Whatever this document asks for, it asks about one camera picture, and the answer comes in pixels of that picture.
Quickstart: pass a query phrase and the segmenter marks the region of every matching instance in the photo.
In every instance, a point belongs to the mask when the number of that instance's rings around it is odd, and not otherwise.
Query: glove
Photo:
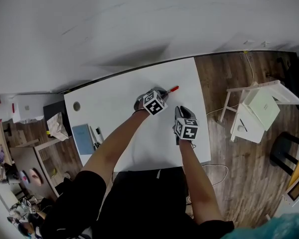
[[[159,96],[166,102],[166,100],[168,99],[168,93],[165,89],[160,88],[160,87],[154,87],[151,90],[147,91],[145,94],[140,95],[137,99],[136,102],[134,104],[134,110],[135,112],[139,111],[139,110],[145,110],[145,108],[143,107],[143,96],[148,95],[149,93],[156,91]]]
[[[176,106],[175,107],[175,124],[173,126],[173,131],[174,131],[174,134],[176,135],[176,145],[179,145],[179,136],[177,135],[177,133],[175,131],[178,118],[195,120],[196,116],[190,109],[188,109],[184,106],[180,106],[180,107]]]

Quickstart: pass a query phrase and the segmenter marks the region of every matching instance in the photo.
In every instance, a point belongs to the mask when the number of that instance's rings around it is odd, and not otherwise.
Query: black chair
[[[295,165],[298,163],[298,160],[289,154],[292,142],[299,144],[299,138],[289,134],[288,132],[282,132],[276,138],[270,151],[270,163],[273,166],[279,166],[290,176],[294,171],[285,164],[285,160],[288,159]]]
[[[281,63],[285,77],[282,78],[280,76],[270,74],[268,74],[267,76],[276,78],[277,80],[284,82],[285,87],[299,98],[299,59],[296,58],[291,60],[288,69],[286,68],[282,58],[277,58],[277,62]]]

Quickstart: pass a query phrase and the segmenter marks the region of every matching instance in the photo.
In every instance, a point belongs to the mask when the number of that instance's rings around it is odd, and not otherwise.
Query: paper
[[[62,113],[54,115],[47,121],[51,136],[58,138],[60,141],[69,139],[69,135],[63,125]]]

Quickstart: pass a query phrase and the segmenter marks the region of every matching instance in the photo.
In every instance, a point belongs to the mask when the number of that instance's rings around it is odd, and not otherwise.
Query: white table
[[[155,86],[166,90],[179,85],[169,95],[168,108],[157,116],[150,116],[138,129],[119,159],[114,171],[151,170],[182,166],[179,147],[172,130],[174,110],[183,105],[191,109],[200,128],[195,153],[200,162],[210,160],[208,124],[204,98],[194,58],[187,58],[102,80],[65,95],[65,104],[71,127],[88,124],[94,130],[100,127],[106,138],[134,112],[136,98]],[[75,111],[73,104],[80,103]],[[85,165],[90,155],[80,155]]]

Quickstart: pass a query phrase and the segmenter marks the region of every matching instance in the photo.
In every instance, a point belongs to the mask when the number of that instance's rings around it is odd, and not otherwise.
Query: stool leg
[[[270,155],[270,159],[276,163],[281,169],[283,169],[286,173],[288,173],[290,176],[293,174],[293,170],[288,167],[285,163],[283,163],[280,159],[278,159],[274,155]]]
[[[295,137],[295,136],[293,136],[293,135],[291,135],[291,134],[289,134],[289,133],[287,133],[287,132],[285,132],[285,134],[284,134],[284,138],[286,138],[286,139],[288,139],[288,140],[290,140],[290,141],[293,141],[293,142],[299,144],[299,138],[298,138],[298,137]]]
[[[284,156],[285,156],[286,159],[289,159],[293,164],[297,165],[297,163],[298,163],[297,159],[295,159],[294,157],[292,157],[288,153],[284,153]]]

